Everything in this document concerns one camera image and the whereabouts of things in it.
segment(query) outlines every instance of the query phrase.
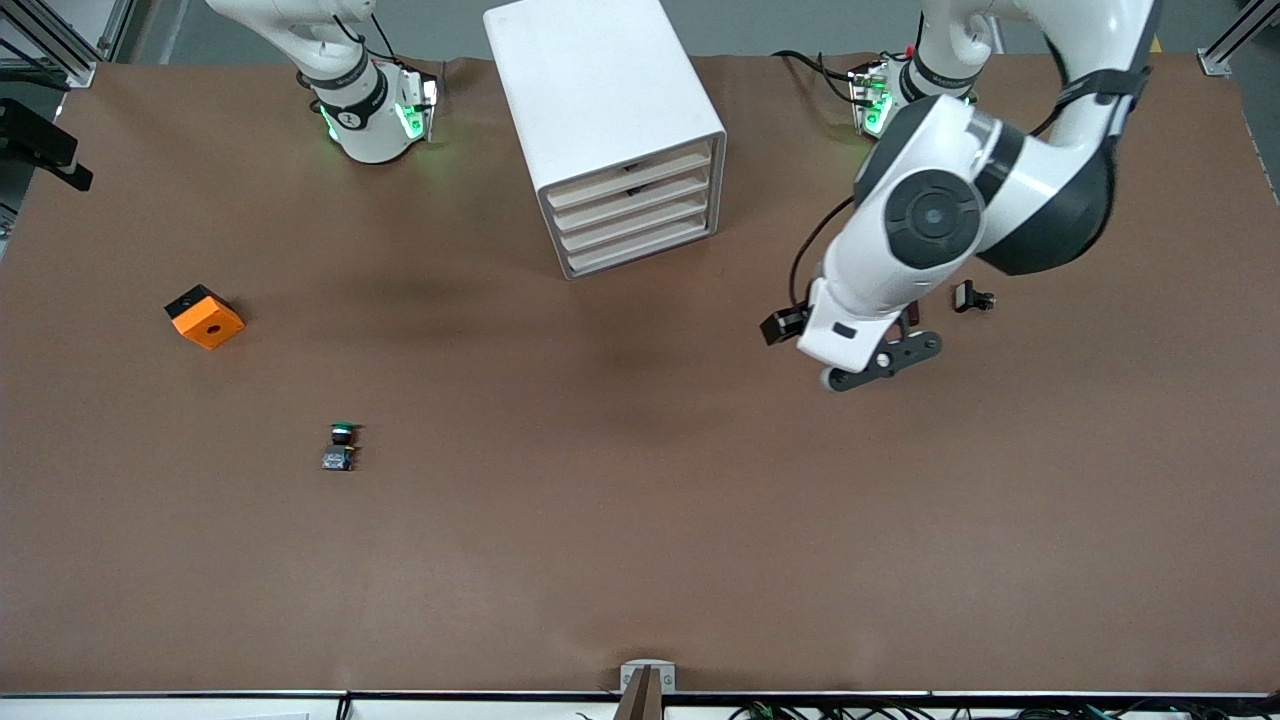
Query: green led light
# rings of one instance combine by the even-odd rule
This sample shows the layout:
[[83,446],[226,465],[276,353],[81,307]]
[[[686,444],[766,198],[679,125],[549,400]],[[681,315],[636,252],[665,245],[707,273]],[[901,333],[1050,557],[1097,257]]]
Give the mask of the green led light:
[[404,135],[410,140],[417,140],[422,137],[422,113],[419,113],[412,106],[403,106],[396,104],[396,115],[401,119],[401,124],[404,126]]
[[884,117],[892,106],[893,96],[888,92],[881,94],[879,99],[867,110],[867,129],[874,133],[881,132]]
[[338,131],[333,129],[333,120],[329,119],[329,113],[325,111],[324,106],[320,108],[320,117],[324,118],[324,124],[329,127],[329,138],[338,142]]

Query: orange block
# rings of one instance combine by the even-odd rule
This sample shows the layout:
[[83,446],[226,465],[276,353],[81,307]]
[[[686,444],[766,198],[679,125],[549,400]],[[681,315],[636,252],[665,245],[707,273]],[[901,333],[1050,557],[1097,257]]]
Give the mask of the orange block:
[[182,337],[205,350],[212,350],[244,328],[244,320],[227,301],[202,284],[165,305],[165,313]]

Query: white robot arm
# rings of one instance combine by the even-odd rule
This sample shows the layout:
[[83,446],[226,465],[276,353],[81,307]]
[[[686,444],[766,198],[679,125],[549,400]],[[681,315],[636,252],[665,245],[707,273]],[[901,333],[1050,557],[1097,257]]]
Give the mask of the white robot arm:
[[261,35],[298,67],[329,136],[361,163],[385,163],[428,138],[435,78],[374,58],[347,26],[367,20],[374,0],[207,0],[214,12]]
[[[1027,274],[1088,250],[1111,213],[1115,143],[1146,85],[1158,4],[925,0],[915,55],[882,83],[914,99],[887,108],[855,181],[858,210],[809,299],[765,320],[765,340],[799,336],[801,351],[836,369],[832,387],[873,360],[892,374],[901,359],[886,332],[972,255]],[[1029,18],[1055,49],[1064,87],[1050,142],[957,99],[989,56],[975,32],[984,14]]]

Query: brown table surface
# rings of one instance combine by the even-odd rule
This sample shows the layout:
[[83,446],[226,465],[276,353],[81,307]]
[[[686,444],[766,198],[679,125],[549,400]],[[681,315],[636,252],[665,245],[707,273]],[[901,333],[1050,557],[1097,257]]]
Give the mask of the brown table surface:
[[[1105,240],[974,261],[997,311],[934,293],[943,354],[844,396],[756,331],[868,149],[803,68],[698,60],[723,229],[577,282],[489,63],[387,167],[292,68],[102,68],[92,191],[0,265],[0,688],[1274,689],[1280,211],[1236,87],[1153,64]],[[1055,73],[980,90],[1030,127]]]

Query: floor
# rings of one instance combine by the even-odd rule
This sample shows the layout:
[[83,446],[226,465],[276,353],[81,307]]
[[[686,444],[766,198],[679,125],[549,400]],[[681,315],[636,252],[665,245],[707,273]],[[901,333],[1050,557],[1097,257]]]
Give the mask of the floor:
[[[481,14],[506,0],[417,3],[383,0],[379,17],[397,53],[425,60],[489,58]],[[915,3],[900,0],[666,0],[672,24],[692,55],[767,55],[783,47],[804,53],[896,49],[914,38]],[[1208,45],[1239,12],[1242,0],[1165,0],[1158,40],[1165,53]],[[375,36],[372,27],[358,28]],[[1009,53],[1043,53],[1036,29],[1005,23]],[[136,63],[283,63],[257,35],[214,13],[204,0],[152,0],[128,41]],[[1244,92],[1245,117],[1265,167],[1280,168],[1280,28],[1272,27],[1231,59]],[[58,96],[42,88],[0,83],[52,113]],[[0,167],[0,201],[19,208],[31,173]],[[4,252],[0,240],[0,254]]]

